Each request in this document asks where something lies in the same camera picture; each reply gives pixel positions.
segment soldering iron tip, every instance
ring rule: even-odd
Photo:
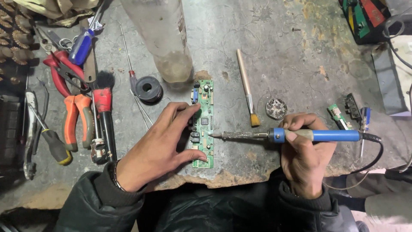
[[[209,134],[209,136],[213,138],[220,138],[222,137],[222,134]]]

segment hand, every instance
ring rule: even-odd
[[[145,136],[117,164],[116,175],[120,186],[128,192],[136,192],[182,163],[194,159],[207,161],[206,155],[199,150],[176,152],[183,129],[199,109],[200,104],[167,104]]]
[[[279,127],[295,131],[302,126],[311,130],[328,130],[315,114],[289,114]],[[282,145],[281,166],[290,181],[292,193],[306,199],[315,199],[322,194],[322,180],[336,142],[319,142],[315,145],[309,139],[289,133],[289,143]]]

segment red pliers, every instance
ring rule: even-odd
[[[63,97],[66,98],[70,96],[70,91],[67,87],[65,79],[61,75],[59,75],[57,70],[60,70],[61,64],[63,64],[64,66],[72,70],[84,82],[83,69],[75,64],[72,64],[68,60],[69,54],[67,53],[67,51],[58,51],[57,47],[53,44],[52,40],[42,29],[36,28],[36,32],[38,33],[37,37],[40,41],[40,46],[48,54],[46,59],[43,60],[43,63],[50,67],[51,77],[53,78],[53,82],[57,90],[63,95]]]

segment circuit board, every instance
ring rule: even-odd
[[[333,119],[335,120],[337,126],[341,130],[353,130],[352,125],[350,122],[346,122],[345,118],[343,117],[340,109],[337,107],[336,104],[331,105],[328,107],[328,112],[331,114]]]
[[[203,151],[208,162],[194,160],[193,168],[213,168],[213,81],[199,80],[194,83],[190,98],[192,104],[200,103],[201,107],[192,118],[190,133],[191,149]]]

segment black jacket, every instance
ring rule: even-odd
[[[129,232],[144,202],[144,190],[128,193],[111,181],[108,167],[87,172],[74,185],[61,209],[55,232]],[[282,182],[279,220],[232,197],[197,197],[174,202],[159,220],[156,231],[344,231],[337,201],[323,194],[307,200],[291,194]]]

